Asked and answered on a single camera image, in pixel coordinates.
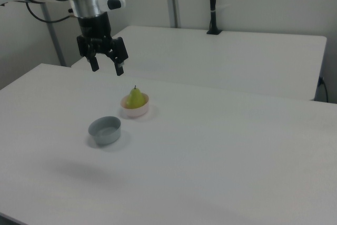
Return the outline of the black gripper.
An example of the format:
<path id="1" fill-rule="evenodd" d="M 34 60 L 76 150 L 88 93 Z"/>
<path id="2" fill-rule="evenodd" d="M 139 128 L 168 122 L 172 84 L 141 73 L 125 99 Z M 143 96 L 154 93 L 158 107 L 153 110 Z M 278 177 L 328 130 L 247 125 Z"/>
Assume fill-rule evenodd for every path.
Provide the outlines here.
<path id="1" fill-rule="evenodd" d="M 93 72 L 99 70 L 96 53 L 107 53 L 115 66 L 116 75 L 124 73 L 124 61 L 128 53 L 121 37 L 111 37 L 110 20 L 107 13 L 89 18 L 78 18 L 82 34 L 76 38 L 80 56 L 90 63 Z"/>

